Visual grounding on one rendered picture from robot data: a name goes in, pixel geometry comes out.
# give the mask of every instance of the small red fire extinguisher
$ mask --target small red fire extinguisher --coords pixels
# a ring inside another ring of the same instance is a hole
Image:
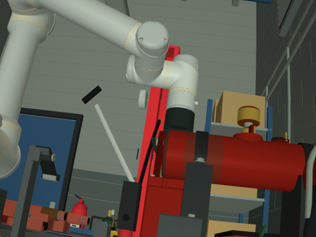
[[[82,216],[87,216],[87,212],[88,212],[88,208],[87,206],[84,204],[83,199],[80,198],[78,195],[75,194],[76,197],[78,197],[80,199],[80,201],[78,203],[76,203],[73,207],[72,213],[75,214],[79,214]]]

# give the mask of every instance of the white robotic arm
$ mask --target white robotic arm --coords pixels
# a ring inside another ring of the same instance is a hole
[[[168,109],[195,111],[198,61],[190,55],[178,55],[173,62],[164,60],[169,34],[161,23],[141,24],[98,0],[8,2],[12,8],[10,36],[0,64],[0,178],[13,173],[20,162],[17,120],[38,44],[52,31],[55,13],[131,53],[128,82],[169,89]]]

